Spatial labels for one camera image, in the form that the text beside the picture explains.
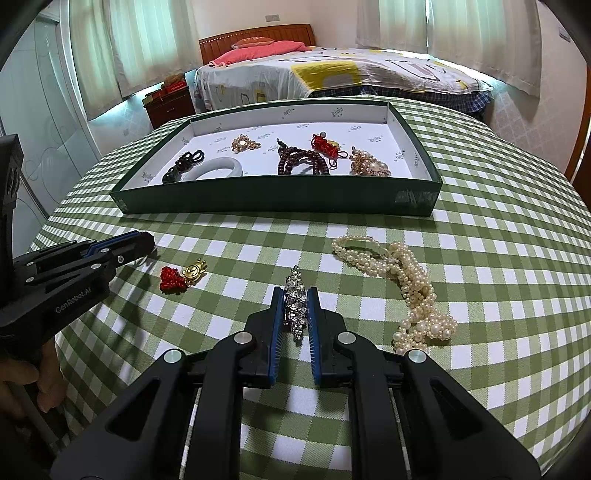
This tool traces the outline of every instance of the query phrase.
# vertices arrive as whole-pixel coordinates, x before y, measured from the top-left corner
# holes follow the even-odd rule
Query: pink pillow
[[[261,47],[237,48],[230,50],[214,61],[209,62],[212,67],[228,66],[232,63],[238,63],[244,60],[262,59],[272,55],[282,55],[292,51],[310,51],[311,47],[306,47],[301,41],[281,40],[273,42],[271,45]]]

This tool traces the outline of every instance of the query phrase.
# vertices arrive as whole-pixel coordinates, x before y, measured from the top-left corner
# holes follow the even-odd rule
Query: red string ornament
[[[339,144],[337,142],[327,140],[326,133],[324,132],[321,132],[320,135],[312,135],[312,148],[329,159],[331,170],[336,168],[338,158],[347,158],[349,156],[347,152],[339,151]]]
[[[187,290],[187,280],[178,273],[176,268],[162,267],[160,280],[160,290],[164,293],[184,292]]]

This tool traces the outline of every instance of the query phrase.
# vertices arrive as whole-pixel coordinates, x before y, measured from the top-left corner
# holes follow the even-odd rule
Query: red box
[[[186,80],[182,80],[180,82],[173,83],[172,85],[169,85],[169,86],[165,87],[165,89],[166,89],[166,93],[169,94],[169,93],[176,92],[178,90],[182,90],[182,89],[184,89],[186,87],[187,87],[187,81]]]

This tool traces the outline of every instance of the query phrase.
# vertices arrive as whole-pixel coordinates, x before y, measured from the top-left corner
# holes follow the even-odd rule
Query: metal screw
[[[236,335],[234,335],[234,341],[236,343],[240,343],[241,345],[249,343],[251,340],[252,335],[248,332],[238,332]]]
[[[427,354],[422,350],[410,350],[408,359],[416,364],[422,364],[427,359]]]
[[[344,343],[345,345],[350,345],[357,340],[357,337],[354,333],[351,332],[340,332],[339,336],[337,337],[340,343]]]
[[[169,350],[164,354],[164,361],[168,364],[175,364],[183,357],[180,350]]]

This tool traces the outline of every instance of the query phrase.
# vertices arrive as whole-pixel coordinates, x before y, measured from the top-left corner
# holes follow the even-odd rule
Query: checkered pattern
[[[433,103],[434,105],[446,106],[460,113],[470,116],[479,116],[484,108],[491,102],[490,92],[472,92],[465,95],[454,95],[452,93],[424,92],[414,93],[396,88],[380,87],[374,85],[354,85],[350,87],[329,88],[318,90],[310,94],[310,98],[358,96],[358,95],[379,95],[389,98],[406,98],[408,100],[419,100],[420,102]]]
[[[452,110],[391,99],[430,153],[444,186],[431,218],[382,215],[123,216],[109,191],[179,121],[88,172],[35,240],[101,240],[151,232],[158,258],[126,265],[112,295],[58,338],[76,433],[166,349],[209,349],[271,300],[290,267],[318,286],[323,307],[382,349],[406,308],[393,282],[337,260],[346,233],[404,241],[427,269],[438,307],[459,322],[430,355],[545,469],[576,434],[591,401],[591,215],[554,166]],[[205,257],[209,274],[179,296],[158,289],[161,267]],[[277,385],[245,392],[242,478],[350,478],[346,396],[313,385],[307,338],[283,342]]]

